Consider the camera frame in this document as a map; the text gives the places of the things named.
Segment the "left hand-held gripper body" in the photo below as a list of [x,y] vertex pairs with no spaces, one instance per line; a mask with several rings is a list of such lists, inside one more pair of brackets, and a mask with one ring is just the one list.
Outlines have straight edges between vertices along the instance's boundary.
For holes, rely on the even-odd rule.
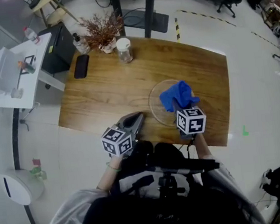
[[135,117],[123,117],[101,136],[101,143],[110,157],[130,156],[136,144],[138,121]]

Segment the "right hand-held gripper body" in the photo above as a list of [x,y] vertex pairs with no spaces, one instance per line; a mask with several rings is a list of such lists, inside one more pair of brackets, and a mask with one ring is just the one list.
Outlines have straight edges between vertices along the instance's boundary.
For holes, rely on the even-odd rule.
[[196,103],[189,103],[182,108],[176,98],[172,99],[176,128],[183,140],[191,139],[196,134],[204,133],[206,127],[206,114]]

